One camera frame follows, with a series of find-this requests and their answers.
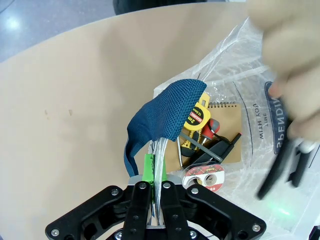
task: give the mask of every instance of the blue fabric strap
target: blue fabric strap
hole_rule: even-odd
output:
[[[139,174],[134,156],[147,142],[159,138],[176,141],[206,86],[196,79],[173,82],[134,115],[124,148],[124,165],[130,177]]]

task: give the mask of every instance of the roll of tape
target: roll of tape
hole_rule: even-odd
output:
[[[217,192],[225,182],[225,169],[219,164],[193,167],[183,177],[182,184],[188,188],[196,181],[210,191]]]

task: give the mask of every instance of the beige table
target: beige table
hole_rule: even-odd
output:
[[[124,188],[132,116],[245,17],[242,3],[144,10],[65,32],[0,64],[3,239],[45,240],[51,221],[106,186]]]

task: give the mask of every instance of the blurry hand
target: blurry hand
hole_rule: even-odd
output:
[[[262,57],[277,74],[269,89],[284,101],[288,135],[320,142],[320,0],[247,0],[264,31]]]

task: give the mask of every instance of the screwdriver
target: screwdriver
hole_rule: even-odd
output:
[[[214,134],[216,134],[220,129],[220,123],[210,118],[207,124],[202,129],[202,137],[204,137],[202,144],[204,144],[207,140],[212,140]]]

